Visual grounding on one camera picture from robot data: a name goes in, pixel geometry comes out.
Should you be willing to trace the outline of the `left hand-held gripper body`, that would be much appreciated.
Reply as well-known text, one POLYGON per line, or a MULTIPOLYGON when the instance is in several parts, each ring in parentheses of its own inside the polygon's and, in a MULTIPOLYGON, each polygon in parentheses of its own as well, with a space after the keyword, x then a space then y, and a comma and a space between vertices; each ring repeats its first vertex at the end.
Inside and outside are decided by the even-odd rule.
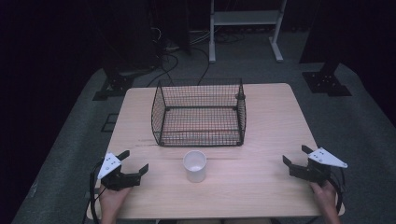
POLYGON ((141 175, 139 173, 124 174, 121 171, 121 162, 111 152, 105 155, 97 178, 107 189, 119 191, 140 185, 141 175))

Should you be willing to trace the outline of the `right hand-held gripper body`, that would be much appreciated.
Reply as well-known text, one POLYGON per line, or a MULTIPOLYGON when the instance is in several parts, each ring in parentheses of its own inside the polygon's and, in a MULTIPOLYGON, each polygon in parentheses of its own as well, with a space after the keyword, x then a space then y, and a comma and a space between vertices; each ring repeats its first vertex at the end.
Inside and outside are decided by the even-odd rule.
POLYGON ((290 176, 306 181, 322 183, 331 177, 331 168, 347 168, 347 163, 335 157, 323 147, 307 155, 307 165, 302 166, 292 163, 289 169, 290 176))

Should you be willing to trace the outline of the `white cup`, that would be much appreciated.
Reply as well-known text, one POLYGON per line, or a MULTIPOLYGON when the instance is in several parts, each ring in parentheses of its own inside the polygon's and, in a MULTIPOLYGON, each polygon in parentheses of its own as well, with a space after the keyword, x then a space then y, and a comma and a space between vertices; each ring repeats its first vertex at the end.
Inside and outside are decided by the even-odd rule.
POLYGON ((187 179, 192 183, 205 180, 206 156, 200 150, 191 150, 183 158, 187 179))

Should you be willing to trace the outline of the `black wire mesh basket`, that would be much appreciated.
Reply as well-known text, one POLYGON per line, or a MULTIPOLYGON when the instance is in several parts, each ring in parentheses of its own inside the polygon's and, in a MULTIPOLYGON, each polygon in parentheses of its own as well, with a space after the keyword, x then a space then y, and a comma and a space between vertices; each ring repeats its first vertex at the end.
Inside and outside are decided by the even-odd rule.
POLYGON ((247 107, 240 78, 163 79, 151 108, 151 130, 162 147, 239 147, 247 107))

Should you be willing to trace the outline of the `person's left hand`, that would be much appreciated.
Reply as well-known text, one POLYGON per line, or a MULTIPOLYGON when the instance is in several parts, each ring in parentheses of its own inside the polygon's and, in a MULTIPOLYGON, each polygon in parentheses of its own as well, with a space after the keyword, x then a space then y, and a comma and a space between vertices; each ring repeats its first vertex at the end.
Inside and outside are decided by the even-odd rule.
POLYGON ((131 190, 132 188, 126 188, 116 191, 107 189, 105 186, 100 187, 102 192, 99 196, 102 213, 101 224, 116 224, 120 209, 131 190))

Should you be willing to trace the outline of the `person's right hand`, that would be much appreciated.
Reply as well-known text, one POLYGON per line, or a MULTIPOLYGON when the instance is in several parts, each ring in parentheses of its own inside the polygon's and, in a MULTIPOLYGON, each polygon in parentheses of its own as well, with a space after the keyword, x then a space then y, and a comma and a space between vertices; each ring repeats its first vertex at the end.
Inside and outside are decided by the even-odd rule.
POLYGON ((325 224, 342 224, 336 209, 336 191, 332 184, 326 181, 322 187, 314 182, 310 182, 309 185, 325 224))

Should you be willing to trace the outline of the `black rectangular floor frame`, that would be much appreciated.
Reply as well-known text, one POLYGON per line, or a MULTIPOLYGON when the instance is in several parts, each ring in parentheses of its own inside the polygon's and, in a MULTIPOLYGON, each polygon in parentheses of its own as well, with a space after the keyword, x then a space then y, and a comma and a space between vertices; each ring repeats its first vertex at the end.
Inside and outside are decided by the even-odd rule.
POLYGON ((106 117, 106 121, 101 128, 102 133, 112 133, 118 120, 118 113, 110 113, 106 117))

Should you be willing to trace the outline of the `black stand base plate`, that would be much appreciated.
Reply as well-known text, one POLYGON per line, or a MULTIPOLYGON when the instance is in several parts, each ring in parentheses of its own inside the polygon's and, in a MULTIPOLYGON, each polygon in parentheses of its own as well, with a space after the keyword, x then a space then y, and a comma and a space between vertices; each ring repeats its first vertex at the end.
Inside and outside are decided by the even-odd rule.
POLYGON ((105 101, 109 97, 124 96, 132 88, 133 83, 134 78, 131 76, 107 77, 102 88, 94 94, 92 99, 105 101))
POLYGON ((351 96, 350 91, 342 85, 334 74, 326 75, 321 72, 303 72, 308 88, 313 93, 326 93, 331 97, 351 96))

